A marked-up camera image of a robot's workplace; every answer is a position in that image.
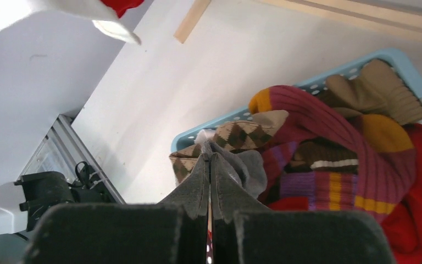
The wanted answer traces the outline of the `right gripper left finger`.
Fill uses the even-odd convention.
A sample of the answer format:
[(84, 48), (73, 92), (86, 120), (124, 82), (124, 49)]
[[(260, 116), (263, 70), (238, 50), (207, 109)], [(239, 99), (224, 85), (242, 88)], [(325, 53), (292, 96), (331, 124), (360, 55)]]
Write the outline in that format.
[(156, 204), (68, 203), (38, 222), (24, 263), (205, 263), (209, 156)]

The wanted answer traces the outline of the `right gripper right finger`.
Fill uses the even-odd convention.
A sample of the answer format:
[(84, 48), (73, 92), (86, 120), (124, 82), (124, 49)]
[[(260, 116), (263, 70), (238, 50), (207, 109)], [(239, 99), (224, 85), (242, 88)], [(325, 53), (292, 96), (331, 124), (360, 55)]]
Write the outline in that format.
[(360, 211), (269, 209), (210, 158), (215, 263), (395, 263), (376, 220)]

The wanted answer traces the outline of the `grey sock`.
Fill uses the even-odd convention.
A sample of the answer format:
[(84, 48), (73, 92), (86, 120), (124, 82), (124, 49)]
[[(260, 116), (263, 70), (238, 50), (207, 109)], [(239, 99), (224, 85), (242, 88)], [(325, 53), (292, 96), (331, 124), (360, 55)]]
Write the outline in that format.
[(224, 169), (230, 177), (253, 198), (258, 198), (268, 185), (263, 159), (256, 150), (232, 153), (212, 140), (200, 144), (202, 154), (219, 154), (224, 159)]

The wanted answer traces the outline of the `white fluffy sock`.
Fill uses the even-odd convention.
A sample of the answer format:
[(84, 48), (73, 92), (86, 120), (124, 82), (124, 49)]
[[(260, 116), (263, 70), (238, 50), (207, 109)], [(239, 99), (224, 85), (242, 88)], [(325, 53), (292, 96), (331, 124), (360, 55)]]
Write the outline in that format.
[(84, 20), (102, 34), (125, 43), (141, 44), (141, 39), (99, 0), (92, 1), (0, 1), (0, 32), (37, 15), (59, 15)]

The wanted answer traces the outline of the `red santa sock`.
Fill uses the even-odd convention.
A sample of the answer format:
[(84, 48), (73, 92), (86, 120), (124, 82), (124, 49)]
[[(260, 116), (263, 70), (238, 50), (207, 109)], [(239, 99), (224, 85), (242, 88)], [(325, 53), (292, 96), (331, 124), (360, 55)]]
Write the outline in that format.
[(121, 18), (127, 10), (137, 8), (144, 0), (101, 0), (107, 7), (113, 9), (118, 18)]

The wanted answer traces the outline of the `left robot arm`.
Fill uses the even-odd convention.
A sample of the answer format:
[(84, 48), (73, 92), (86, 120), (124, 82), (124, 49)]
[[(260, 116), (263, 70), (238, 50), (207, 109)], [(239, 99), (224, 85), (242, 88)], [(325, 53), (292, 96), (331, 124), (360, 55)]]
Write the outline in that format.
[(22, 175), (0, 185), (0, 235), (32, 231), (44, 213), (58, 204), (118, 203), (109, 181), (82, 161), (75, 166), (75, 180), (56, 171)]

